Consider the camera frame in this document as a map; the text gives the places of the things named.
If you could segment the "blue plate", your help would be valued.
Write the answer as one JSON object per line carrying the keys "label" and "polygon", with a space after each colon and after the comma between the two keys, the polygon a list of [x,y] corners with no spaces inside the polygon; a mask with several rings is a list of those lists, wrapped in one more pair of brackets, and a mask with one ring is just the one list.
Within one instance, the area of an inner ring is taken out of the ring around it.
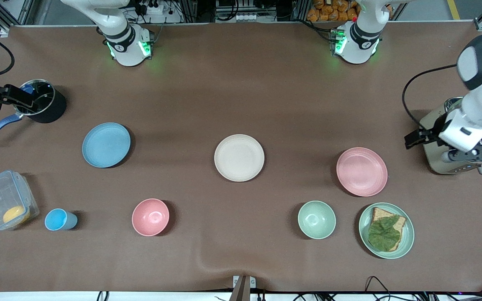
{"label": "blue plate", "polygon": [[82,156],[96,168],[110,168],[122,162],[131,148],[131,136],[125,126],[105,122],[90,130],[82,144]]}

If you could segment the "beige chrome toaster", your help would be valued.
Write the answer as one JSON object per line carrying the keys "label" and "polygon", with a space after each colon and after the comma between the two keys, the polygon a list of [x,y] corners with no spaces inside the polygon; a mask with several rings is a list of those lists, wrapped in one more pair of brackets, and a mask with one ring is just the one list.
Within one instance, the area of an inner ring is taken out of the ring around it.
{"label": "beige chrome toaster", "polygon": [[[477,143],[477,145],[482,145],[482,139]],[[423,145],[423,150],[425,151],[428,163],[433,172],[442,175],[455,175],[477,169],[482,175],[482,163],[480,162],[443,162],[441,158],[442,153],[450,149],[455,148],[448,145],[437,145],[436,143]]]}

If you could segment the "green bowl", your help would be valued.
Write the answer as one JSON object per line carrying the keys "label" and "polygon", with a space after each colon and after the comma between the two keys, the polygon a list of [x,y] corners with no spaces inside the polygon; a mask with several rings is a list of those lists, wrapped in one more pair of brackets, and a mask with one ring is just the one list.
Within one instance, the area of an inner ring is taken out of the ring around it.
{"label": "green bowl", "polygon": [[332,235],[336,229],[336,214],[325,202],[312,200],[302,205],[297,222],[304,235],[321,240]]}

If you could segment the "pink plate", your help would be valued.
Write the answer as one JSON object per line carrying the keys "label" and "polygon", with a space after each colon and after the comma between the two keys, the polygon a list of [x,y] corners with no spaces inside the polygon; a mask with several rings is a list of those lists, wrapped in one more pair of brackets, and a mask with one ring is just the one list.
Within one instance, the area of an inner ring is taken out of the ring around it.
{"label": "pink plate", "polygon": [[370,197],[386,186],[388,170],[376,152],[363,147],[345,150],[336,163],[340,184],[355,196]]}

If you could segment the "green plate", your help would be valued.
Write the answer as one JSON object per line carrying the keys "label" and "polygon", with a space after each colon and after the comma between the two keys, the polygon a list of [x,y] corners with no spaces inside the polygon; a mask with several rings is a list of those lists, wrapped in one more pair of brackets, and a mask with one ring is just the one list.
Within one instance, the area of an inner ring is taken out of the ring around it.
{"label": "green plate", "polygon": [[[376,209],[384,210],[390,214],[396,214],[400,217],[404,218],[404,222],[398,222],[400,226],[400,241],[397,244],[397,247],[394,248],[392,251],[383,252],[376,250],[371,243],[369,243],[369,225],[374,219],[374,213]],[[398,259],[404,257],[411,248],[413,247],[414,240],[415,240],[415,231],[413,227],[413,223],[409,219],[407,213],[402,210],[400,207],[396,206],[395,204],[391,203],[374,203],[367,206],[365,209],[361,211],[359,215],[358,221],[358,231],[360,235],[360,239],[365,245],[365,247],[377,257],[383,259]]]}

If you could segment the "white power strip with plugs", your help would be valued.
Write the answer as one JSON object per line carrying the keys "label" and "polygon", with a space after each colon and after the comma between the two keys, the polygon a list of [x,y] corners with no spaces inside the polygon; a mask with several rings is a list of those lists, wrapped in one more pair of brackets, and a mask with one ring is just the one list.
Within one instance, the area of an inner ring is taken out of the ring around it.
{"label": "white power strip with plugs", "polygon": [[163,15],[164,10],[163,0],[140,0],[136,3],[137,15]]}

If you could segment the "brown bread slice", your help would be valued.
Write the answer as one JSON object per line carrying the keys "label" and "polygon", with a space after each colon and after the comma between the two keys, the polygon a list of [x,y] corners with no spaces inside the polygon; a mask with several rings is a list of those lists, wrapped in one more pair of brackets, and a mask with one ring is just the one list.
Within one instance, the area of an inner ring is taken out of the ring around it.
{"label": "brown bread slice", "polygon": [[[375,220],[377,220],[381,217],[391,217],[392,215],[398,215],[398,214],[393,214],[393,213],[388,212],[386,210],[383,210],[381,208],[375,207],[373,209],[372,221],[375,221]],[[403,229],[404,229],[404,226],[405,226],[405,223],[406,223],[407,219],[405,217],[402,217],[401,215],[399,215],[399,216],[400,216],[399,222],[394,226],[394,228],[396,230],[400,231],[400,233],[401,233],[400,241],[401,241],[402,236],[403,236]],[[390,252],[396,251],[397,247],[399,246],[400,241],[391,249]]]}

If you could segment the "blue cup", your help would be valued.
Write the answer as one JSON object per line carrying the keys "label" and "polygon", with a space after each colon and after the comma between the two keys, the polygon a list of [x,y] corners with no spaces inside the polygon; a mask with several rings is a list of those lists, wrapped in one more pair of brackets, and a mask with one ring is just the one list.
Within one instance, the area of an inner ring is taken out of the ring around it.
{"label": "blue cup", "polygon": [[67,210],[55,208],[44,219],[45,227],[50,231],[71,230],[78,223],[78,217]]}

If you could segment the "pink bowl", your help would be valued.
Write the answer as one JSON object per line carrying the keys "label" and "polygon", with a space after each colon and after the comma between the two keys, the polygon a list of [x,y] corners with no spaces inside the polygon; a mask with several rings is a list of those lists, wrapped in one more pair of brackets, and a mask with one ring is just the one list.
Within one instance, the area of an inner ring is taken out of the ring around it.
{"label": "pink bowl", "polygon": [[145,237],[159,235],[169,223],[170,212],[166,203],[159,199],[141,201],[132,213],[134,230]]}

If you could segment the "brown table cloth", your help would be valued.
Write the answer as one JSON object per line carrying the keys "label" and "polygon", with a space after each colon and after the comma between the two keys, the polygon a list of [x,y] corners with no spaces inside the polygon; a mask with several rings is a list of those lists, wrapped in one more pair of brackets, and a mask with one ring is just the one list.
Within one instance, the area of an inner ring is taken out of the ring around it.
{"label": "brown table cloth", "polygon": [[[390,23],[375,55],[350,65],[300,23],[165,26],[151,60],[123,67],[94,27],[12,28],[3,42],[16,64],[0,84],[48,80],[68,107],[56,122],[0,130],[0,173],[25,177],[39,208],[0,231],[0,291],[213,290],[243,274],[271,291],[359,291],[372,275],[392,291],[482,290],[482,176],[436,175],[421,147],[405,149],[415,126],[400,100],[411,77],[453,64],[477,35],[471,22]],[[105,122],[125,126],[131,148],[96,168],[82,144]],[[214,164],[218,144],[237,134],[264,149],[250,181]],[[387,166],[375,196],[337,178],[354,147]],[[132,226],[145,199],[169,209],[159,235]],[[325,239],[298,225],[312,200],[336,214]],[[413,223],[404,257],[377,257],[360,239],[361,211],[379,202]],[[48,230],[55,208],[77,225]]]}

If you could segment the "orange round food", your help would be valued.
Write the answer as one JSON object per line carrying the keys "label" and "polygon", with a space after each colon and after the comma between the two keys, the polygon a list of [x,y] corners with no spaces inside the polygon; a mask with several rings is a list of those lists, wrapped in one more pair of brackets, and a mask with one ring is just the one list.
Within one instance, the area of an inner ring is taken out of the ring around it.
{"label": "orange round food", "polygon": [[8,224],[13,221],[19,221],[20,223],[26,221],[30,216],[29,211],[23,206],[15,206],[8,209],[3,215],[3,221]]}

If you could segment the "glass lid with blue knob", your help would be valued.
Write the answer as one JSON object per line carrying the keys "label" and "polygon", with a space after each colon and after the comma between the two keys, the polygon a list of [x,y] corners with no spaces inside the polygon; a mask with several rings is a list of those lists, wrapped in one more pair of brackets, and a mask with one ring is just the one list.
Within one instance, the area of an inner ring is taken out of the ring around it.
{"label": "glass lid with blue knob", "polygon": [[52,102],[55,96],[55,89],[50,82],[44,79],[33,79],[25,82],[20,89],[31,94],[35,99],[33,108],[27,108],[25,105],[14,105],[15,110],[23,115],[34,115],[42,112]]}

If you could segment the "beige plate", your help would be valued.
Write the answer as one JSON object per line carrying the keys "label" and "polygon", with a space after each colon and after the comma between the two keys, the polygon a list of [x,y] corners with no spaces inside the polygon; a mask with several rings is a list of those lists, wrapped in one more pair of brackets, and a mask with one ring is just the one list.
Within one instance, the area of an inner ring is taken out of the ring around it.
{"label": "beige plate", "polygon": [[214,152],[214,164],[227,180],[245,182],[255,178],[263,169],[265,153],[262,145],[249,135],[230,135]]}

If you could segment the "green lettuce leaf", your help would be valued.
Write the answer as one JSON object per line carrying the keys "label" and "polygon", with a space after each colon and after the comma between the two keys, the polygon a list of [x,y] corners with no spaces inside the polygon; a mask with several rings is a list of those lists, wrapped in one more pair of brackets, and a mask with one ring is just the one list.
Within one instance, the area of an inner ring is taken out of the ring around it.
{"label": "green lettuce leaf", "polygon": [[400,241],[401,233],[394,228],[399,219],[399,215],[392,215],[391,217],[381,217],[371,222],[368,241],[373,248],[381,252],[390,252]]}

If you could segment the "orange snack bags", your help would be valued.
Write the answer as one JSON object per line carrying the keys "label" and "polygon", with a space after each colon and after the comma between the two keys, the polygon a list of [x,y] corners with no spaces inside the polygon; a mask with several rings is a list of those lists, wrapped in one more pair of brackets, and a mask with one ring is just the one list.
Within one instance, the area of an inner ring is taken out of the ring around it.
{"label": "orange snack bags", "polygon": [[356,20],[362,8],[355,0],[310,0],[310,22]]}

